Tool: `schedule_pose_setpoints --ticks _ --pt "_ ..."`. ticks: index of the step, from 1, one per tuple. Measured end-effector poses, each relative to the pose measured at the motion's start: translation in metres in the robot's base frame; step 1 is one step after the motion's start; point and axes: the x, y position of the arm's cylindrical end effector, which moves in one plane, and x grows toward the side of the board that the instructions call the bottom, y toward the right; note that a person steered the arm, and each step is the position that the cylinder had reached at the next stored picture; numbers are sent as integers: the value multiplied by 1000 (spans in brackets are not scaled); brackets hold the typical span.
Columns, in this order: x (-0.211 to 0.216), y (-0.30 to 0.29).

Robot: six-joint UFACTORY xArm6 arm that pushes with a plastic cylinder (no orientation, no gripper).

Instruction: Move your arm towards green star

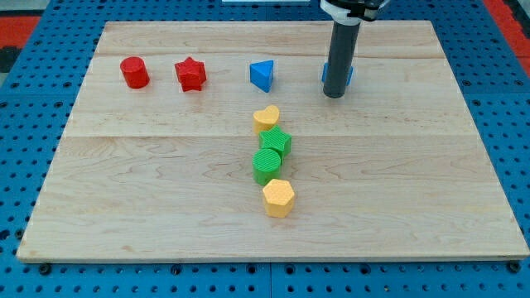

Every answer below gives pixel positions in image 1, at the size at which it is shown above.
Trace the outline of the robot arm white end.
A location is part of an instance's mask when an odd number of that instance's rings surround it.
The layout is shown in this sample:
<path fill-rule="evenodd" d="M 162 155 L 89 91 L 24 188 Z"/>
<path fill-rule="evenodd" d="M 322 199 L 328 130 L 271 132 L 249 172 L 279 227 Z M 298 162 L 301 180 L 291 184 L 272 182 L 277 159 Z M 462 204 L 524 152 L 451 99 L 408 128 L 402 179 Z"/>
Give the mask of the robot arm white end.
<path fill-rule="evenodd" d="M 320 0 L 320 9 L 340 25 L 356 26 L 361 21 L 375 21 L 390 2 L 391 0 Z"/>

